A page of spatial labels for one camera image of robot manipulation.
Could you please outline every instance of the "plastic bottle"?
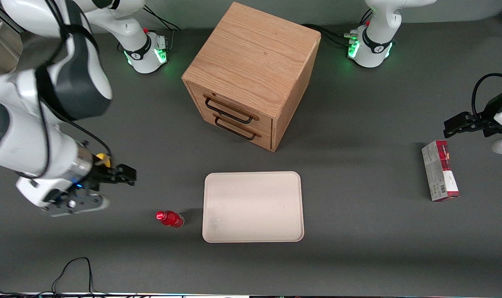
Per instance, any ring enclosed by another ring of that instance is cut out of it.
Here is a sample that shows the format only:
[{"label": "plastic bottle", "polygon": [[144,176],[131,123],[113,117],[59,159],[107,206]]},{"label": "plastic bottle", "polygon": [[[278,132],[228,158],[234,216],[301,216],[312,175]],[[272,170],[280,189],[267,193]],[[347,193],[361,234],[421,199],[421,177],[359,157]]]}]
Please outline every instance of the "plastic bottle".
[{"label": "plastic bottle", "polygon": [[157,212],[155,218],[162,224],[174,228],[180,228],[185,224],[185,219],[179,213],[170,210]]}]

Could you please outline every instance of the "wooden drawer cabinet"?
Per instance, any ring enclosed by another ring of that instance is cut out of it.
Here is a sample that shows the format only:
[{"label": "wooden drawer cabinet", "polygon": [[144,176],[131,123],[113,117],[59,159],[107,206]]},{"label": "wooden drawer cabinet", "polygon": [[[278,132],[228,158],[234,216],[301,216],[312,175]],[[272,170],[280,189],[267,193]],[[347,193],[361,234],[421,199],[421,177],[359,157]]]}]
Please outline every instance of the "wooden drawer cabinet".
[{"label": "wooden drawer cabinet", "polygon": [[182,79],[206,122],[275,151],[306,91],[320,39],[233,2]]}]

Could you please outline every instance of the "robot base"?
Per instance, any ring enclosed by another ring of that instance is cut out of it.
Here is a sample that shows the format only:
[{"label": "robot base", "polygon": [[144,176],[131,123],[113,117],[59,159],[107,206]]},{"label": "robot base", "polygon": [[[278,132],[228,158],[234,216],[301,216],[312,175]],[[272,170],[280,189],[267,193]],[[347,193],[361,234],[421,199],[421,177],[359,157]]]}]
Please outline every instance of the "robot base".
[{"label": "robot base", "polygon": [[141,60],[135,60],[129,57],[126,52],[124,53],[128,59],[128,63],[138,73],[142,74],[153,73],[167,62],[166,38],[153,32],[148,32],[147,35],[151,39],[151,49],[149,49]]},{"label": "robot base", "polygon": [[365,30],[365,28],[367,28],[367,26],[362,25],[350,31],[351,35],[357,36],[357,38],[353,40],[351,47],[349,47],[347,57],[354,60],[360,66],[373,68],[382,64],[385,58],[389,56],[392,43],[389,47],[387,47],[387,49],[383,49],[382,47],[381,53],[373,53],[371,48],[363,42],[362,38],[360,38],[361,33]]}]

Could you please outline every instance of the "drawer handle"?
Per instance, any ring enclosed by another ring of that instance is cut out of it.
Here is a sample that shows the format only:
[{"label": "drawer handle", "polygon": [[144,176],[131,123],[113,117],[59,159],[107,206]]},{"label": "drawer handle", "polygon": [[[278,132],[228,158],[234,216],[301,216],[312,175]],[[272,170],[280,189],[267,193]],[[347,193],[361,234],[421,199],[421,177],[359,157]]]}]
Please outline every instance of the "drawer handle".
[{"label": "drawer handle", "polygon": [[239,132],[236,132],[236,131],[234,131],[234,130],[231,130],[229,127],[226,127],[226,126],[223,126],[222,124],[219,124],[219,123],[218,123],[218,120],[220,120],[220,118],[219,118],[219,117],[216,117],[216,119],[215,119],[215,124],[216,124],[216,126],[218,126],[219,128],[221,128],[221,129],[223,129],[223,130],[226,130],[226,131],[228,131],[228,132],[230,132],[230,133],[232,133],[232,134],[235,134],[235,135],[237,135],[237,136],[239,136],[239,137],[241,137],[241,138],[243,138],[243,139],[246,139],[247,141],[252,141],[252,140],[254,140],[254,139],[255,139],[255,137],[256,137],[256,134],[253,134],[253,136],[251,136],[251,137],[246,137],[246,136],[244,136],[243,134],[240,134]]},{"label": "drawer handle", "polygon": [[205,105],[207,106],[207,108],[209,108],[209,109],[211,109],[213,111],[217,111],[221,115],[227,116],[227,117],[231,118],[232,120],[238,121],[238,122],[240,122],[242,124],[249,124],[251,122],[251,120],[253,120],[253,117],[251,115],[249,116],[249,119],[247,119],[247,120],[240,119],[239,117],[234,117],[233,115],[231,115],[229,113],[225,113],[224,111],[211,106],[209,104],[210,101],[211,101],[211,99],[209,97],[207,97],[207,100],[205,100]]}]

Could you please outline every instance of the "green led light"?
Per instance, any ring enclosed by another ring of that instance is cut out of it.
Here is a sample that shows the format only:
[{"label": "green led light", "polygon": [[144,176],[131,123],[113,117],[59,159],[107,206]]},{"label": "green led light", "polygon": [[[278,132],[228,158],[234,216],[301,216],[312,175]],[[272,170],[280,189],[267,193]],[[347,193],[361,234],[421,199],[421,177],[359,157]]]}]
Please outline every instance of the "green led light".
[{"label": "green led light", "polygon": [[128,57],[128,54],[126,53],[126,51],[124,51],[124,55],[126,56],[126,59],[128,59],[128,64],[131,65],[130,57]]},{"label": "green led light", "polygon": [[157,56],[157,59],[159,59],[159,62],[161,64],[166,62],[166,51],[165,50],[160,50],[160,49],[153,49],[153,52]]},{"label": "green led light", "polygon": [[359,41],[357,40],[353,45],[351,45],[349,49],[349,56],[351,58],[354,58],[357,54],[357,49],[359,49]]},{"label": "green led light", "polygon": [[389,49],[387,49],[387,53],[385,54],[385,58],[387,58],[389,56],[389,53],[391,53],[391,47],[392,47],[392,42],[389,45]]}]

